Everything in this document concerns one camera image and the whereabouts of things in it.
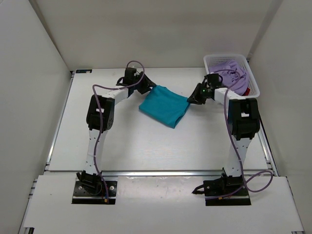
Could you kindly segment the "teal t-shirt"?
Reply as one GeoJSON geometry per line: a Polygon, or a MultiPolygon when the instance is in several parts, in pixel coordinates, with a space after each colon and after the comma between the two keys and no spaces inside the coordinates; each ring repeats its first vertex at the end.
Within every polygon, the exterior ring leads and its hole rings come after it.
{"type": "Polygon", "coordinates": [[[152,88],[139,110],[154,120],[174,129],[189,108],[187,98],[168,88],[157,85],[152,88]]]}

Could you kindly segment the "purple t-shirt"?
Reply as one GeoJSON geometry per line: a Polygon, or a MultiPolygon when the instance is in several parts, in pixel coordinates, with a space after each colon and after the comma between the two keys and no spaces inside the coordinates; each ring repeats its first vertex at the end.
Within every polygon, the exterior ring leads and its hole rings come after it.
{"type": "Polygon", "coordinates": [[[219,73],[223,78],[222,84],[226,87],[231,86],[231,90],[236,94],[243,96],[247,91],[250,75],[235,60],[209,66],[208,70],[210,73],[219,73]]]}

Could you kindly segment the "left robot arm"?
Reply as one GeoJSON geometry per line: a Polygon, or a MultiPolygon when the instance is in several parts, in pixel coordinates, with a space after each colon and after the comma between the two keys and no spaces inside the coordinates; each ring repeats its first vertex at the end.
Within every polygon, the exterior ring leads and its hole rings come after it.
{"type": "Polygon", "coordinates": [[[145,75],[145,71],[138,73],[136,68],[128,67],[124,76],[117,80],[116,87],[108,88],[108,92],[103,95],[94,91],[86,116],[89,144],[84,173],[92,176],[99,174],[104,141],[114,123],[115,106],[129,98],[134,91],[145,94],[155,86],[145,75]]]}

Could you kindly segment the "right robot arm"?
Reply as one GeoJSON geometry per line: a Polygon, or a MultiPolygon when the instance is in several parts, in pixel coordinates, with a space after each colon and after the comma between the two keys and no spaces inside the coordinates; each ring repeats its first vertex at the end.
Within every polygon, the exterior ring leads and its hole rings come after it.
{"type": "Polygon", "coordinates": [[[258,104],[255,98],[236,94],[225,87],[222,81],[222,76],[217,73],[206,75],[197,84],[187,102],[202,105],[207,99],[213,99],[223,105],[231,141],[228,160],[223,170],[227,177],[240,177],[249,144],[260,130],[258,104]]]}

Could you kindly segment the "red t-shirt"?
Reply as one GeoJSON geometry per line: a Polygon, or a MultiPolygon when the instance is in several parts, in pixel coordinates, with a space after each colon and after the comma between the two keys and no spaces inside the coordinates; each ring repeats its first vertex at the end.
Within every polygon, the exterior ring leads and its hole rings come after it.
{"type": "Polygon", "coordinates": [[[243,96],[248,96],[250,93],[250,88],[248,87],[245,91],[245,93],[243,94],[243,96]]]}

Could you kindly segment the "white plastic basket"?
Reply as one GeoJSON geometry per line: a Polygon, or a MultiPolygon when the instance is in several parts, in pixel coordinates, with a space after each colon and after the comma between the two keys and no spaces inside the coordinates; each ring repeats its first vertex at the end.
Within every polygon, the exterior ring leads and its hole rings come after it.
{"type": "Polygon", "coordinates": [[[206,68],[206,72],[208,74],[213,74],[210,73],[208,68],[209,66],[214,66],[219,63],[229,61],[229,60],[235,60],[241,67],[243,67],[250,75],[250,80],[248,83],[248,87],[250,88],[250,93],[247,98],[256,98],[260,95],[259,88],[257,86],[257,83],[255,81],[255,78],[253,76],[253,73],[249,67],[249,64],[246,60],[246,58],[241,55],[241,54],[218,54],[218,55],[206,55],[204,58],[204,64],[206,68]]]}

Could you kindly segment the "small dark label sticker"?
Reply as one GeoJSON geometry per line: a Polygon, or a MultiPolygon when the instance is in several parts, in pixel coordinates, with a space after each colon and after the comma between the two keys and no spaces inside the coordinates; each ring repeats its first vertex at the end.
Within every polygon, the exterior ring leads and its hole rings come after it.
{"type": "Polygon", "coordinates": [[[92,73],[92,69],[77,69],[76,74],[88,74],[92,73]]]}

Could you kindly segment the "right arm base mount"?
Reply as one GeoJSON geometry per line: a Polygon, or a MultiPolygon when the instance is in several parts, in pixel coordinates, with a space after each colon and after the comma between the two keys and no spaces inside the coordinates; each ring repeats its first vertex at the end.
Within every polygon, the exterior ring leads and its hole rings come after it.
{"type": "Polygon", "coordinates": [[[218,179],[204,180],[193,191],[194,195],[204,195],[206,206],[249,206],[251,200],[242,176],[232,177],[222,174],[218,179]]]}

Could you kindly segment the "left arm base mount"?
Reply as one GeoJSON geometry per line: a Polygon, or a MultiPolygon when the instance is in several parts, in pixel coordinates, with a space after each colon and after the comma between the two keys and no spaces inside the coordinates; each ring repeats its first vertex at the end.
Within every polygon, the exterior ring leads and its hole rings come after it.
{"type": "Polygon", "coordinates": [[[85,171],[76,173],[76,176],[72,204],[115,205],[116,180],[106,180],[104,183],[99,175],[90,175],[85,171]]]}

